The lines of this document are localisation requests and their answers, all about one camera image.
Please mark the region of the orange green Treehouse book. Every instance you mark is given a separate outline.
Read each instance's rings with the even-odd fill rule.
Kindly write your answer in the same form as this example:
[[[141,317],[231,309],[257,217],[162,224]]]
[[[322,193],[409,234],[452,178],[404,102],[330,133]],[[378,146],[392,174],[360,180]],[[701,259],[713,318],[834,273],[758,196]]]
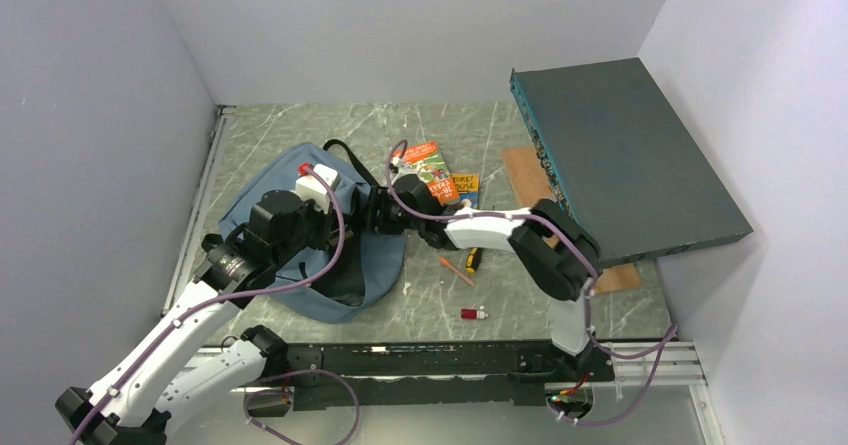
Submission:
[[[392,148],[387,181],[408,204],[421,210],[460,202],[437,141],[410,145],[402,139]]]

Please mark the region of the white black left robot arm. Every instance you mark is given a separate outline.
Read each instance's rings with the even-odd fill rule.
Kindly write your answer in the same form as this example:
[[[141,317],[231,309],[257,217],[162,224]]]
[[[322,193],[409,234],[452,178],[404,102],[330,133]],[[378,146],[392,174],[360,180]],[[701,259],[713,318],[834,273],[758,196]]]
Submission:
[[[228,235],[208,235],[193,280],[142,342],[101,379],[57,399],[71,443],[164,444],[231,389],[284,380],[292,371],[289,346],[261,325],[194,370],[182,369],[254,298],[304,290],[332,270],[344,228],[334,186],[298,183],[265,193]]]

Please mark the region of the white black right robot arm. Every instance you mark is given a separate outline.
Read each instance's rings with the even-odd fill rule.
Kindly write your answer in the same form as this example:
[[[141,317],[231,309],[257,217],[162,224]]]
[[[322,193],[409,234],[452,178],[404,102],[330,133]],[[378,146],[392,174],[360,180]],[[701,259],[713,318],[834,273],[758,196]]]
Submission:
[[[559,205],[549,199],[511,211],[443,205],[419,177],[404,175],[372,188],[362,211],[369,232],[412,231],[434,249],[513,253],[552,300],[553,371],[574,380],[588,369],[589,288],[600,275],[600,246]]]

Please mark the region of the blue student backpack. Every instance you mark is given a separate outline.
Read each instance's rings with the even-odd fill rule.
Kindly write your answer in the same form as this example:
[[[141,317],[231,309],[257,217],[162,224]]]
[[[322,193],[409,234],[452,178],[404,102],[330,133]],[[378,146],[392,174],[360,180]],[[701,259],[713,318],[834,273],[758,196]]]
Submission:
[[[246,222],[251,208],[268,192],[290,190],[299,178],[298,167],[308,162],[339,173],[335,194],[345,214],[345,225],[364,219],[368,195],[378,182],[358,161],[346,143],[331,139],[322,147],[301,143],[283,151],[258,172],[236,195],[218,221],[226,235]],[[308,286],[272,293],[270,297],[296,313],[324,323],[343,323],[374,305],[395,285],[403,268],[406,237],[356,231],[347,237],[335,265]]]

